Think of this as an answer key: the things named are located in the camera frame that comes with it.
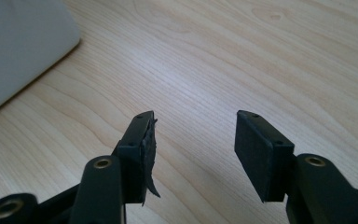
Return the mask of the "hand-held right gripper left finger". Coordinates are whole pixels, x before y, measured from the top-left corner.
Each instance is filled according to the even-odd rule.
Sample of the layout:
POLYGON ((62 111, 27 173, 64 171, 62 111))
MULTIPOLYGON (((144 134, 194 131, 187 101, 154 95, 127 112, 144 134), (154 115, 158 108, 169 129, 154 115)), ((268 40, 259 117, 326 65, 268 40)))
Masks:
POLYGON ((152 111, 135 116, 112 154, 86 164, 69 224, 126 224, 127 204, 143 204, 148 191, 158 195, 156 122, 152 111))

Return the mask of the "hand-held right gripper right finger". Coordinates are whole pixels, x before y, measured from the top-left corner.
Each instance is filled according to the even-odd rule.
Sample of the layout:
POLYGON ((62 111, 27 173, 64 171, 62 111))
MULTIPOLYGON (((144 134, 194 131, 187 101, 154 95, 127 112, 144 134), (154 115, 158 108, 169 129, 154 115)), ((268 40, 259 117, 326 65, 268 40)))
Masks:
POLYGON ((234 148, 260 200, 286 202, 290 224, 358 224, 358 189, 330 160, 296 156, 263 117, 237 112, 234 148))

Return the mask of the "white flat tray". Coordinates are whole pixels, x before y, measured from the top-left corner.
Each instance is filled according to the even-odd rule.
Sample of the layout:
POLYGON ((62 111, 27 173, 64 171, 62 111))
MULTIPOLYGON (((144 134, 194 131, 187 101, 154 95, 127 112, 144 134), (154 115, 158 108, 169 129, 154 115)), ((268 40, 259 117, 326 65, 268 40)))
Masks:
POLYGON ((0 106, 79 41, 62 0, 0 0, 0 106))

